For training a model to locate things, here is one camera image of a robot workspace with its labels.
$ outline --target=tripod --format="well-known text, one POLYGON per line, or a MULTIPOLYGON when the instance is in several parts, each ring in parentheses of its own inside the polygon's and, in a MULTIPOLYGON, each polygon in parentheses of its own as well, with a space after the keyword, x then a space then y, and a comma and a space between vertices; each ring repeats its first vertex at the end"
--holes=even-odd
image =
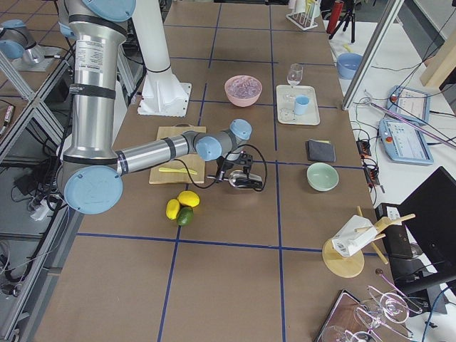
POLYGON ((345 23, 343 26, 342 31, 345 32, 347 30, 348 24, 351 21, 351 43, 355 42, 355 0, 348 0, 346 2, 346 12, 345 16, 341 19, 337 27, 334 29, 334 31, 331 33, 329 36, 329 39, 332 39, 334 35, 336 34, 337 30, 340 29, 342 24, 345 23))

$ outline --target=blue bowl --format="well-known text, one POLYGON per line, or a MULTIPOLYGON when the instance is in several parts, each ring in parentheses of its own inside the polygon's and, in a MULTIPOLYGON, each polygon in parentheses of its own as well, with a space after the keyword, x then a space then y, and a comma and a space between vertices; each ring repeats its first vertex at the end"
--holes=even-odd
POLYGON ((345 80, 351 80, 358 70, 363 57, 357 53, 342 53, 337 58, 337 71, 339 77, 345 80))

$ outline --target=blue joint cap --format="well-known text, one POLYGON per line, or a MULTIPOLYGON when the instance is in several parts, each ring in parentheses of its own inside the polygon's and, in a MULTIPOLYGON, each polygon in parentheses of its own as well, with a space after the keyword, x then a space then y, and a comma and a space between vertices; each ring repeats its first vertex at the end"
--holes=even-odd
POLYGON ((198 140, 196 150, 205 161, 215 160, 222 155, 222 145, 214 137, 206 136, 198 140))
POLYGON ((62 23, 58 23, 60 26, 60 32, 69 39, 75 39, 76 40, 76 35, 74 34, 73 30, 69 28, 67 25, 63 25, 62 23))
POLYGON ((121 22, 133 15, 136 0, 83 0, 97 16, 109 21, 121 22))
POLYGON ((22 57, 24 48, 21 44, 15 41, 0 41, 0 50, 7 58, 16 59, 22 57))
POLYGON ((252 133, 251 125, 243 119, 235 119, 229 126, 229 130, 233 132, 239 139, 248 140, 252 133))
POLYGON ((100 214, 118 202, 123 183, 111 167, 94 165, 78 170, 65 185, 65 201, 83 214, 100 214))
POLYGON ((7 21, 4 21, 3 23, 1 23, 1 25, 5 28, 5 29, 17 29, 19 27, 26 27, 26 24, 24 24, 24 22, 20 19, 11 19, 11 20, 7 20, 7 21))

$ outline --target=lemon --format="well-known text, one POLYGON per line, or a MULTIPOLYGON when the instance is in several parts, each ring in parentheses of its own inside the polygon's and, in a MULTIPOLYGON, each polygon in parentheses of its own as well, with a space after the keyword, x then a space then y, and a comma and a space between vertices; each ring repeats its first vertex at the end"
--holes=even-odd
POLYGON ((193 191, 189 190, 182 191, 179 196, 177 196, 177 200, 180 204, 187 205, 192 208, 196 207, 200 203, 200 197, 193 191))
POLYGON ((176 219, 180 211, 180 203, 177 199, 173 198, 166 204, 166 217, 168 219, 176 219))

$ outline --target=wooden cutting board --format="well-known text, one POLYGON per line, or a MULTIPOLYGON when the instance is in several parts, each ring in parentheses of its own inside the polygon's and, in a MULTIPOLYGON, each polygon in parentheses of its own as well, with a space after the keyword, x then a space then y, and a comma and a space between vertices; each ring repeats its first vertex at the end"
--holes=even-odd
MULTIPOLYGON (((157 139, 171 138, 176 135, 182 134, 188 130, 195 132, 206 133, 206 127, 202 126, 186 126, 186 127, 159 127, 157 133, 157 139)), ((197 154, 184 155, 179 157, 189 169, 198 172, 197 175, 192 175, 192 179, 197 184, 204 183, 204 166, 205 161, 197 154)), ((181 162, 175 160, 166 162, 159 166, 150 169, 149 184, 169 184, 169 183, 191 183, 192 181, 188 177, 187 173, 178 172, 160 172, 160 167, 171 167, 172 169, 182 169, 184 165, 181 162)))

